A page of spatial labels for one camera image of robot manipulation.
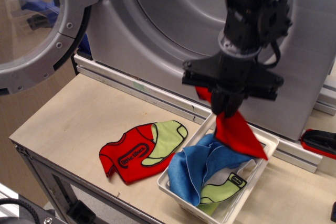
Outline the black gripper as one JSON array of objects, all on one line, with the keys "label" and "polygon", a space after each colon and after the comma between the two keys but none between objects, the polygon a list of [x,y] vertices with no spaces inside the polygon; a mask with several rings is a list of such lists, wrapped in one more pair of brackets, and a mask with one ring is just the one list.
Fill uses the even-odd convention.
[{"label": "black gripper", "polygon": [[261,50],[225,47],[211,57],[186,61],[182,83],[208,88],[212,92],[212,112],[219,115],[225,111],[225,118],[232,117],[248,96],[275,100],[284,79],[269,69],[281,54],[277,47],[276,62],[264,65],[258,62]]}]

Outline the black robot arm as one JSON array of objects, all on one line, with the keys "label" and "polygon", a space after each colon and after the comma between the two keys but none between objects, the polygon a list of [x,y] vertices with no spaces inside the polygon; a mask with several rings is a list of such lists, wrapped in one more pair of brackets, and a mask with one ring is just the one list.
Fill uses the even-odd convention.
[{"label": "black robot arm", "polygon": [[284,83],[270,71],[275,63],[260,63],[262,49],[271,47],[279,60],[278,39],[292,22],[288,0],[225,0],[227,17],[218,37],[217,54],[184,62],[182,82],[204,88],[212,112],[232,117],[248,97],[275,100]]}]

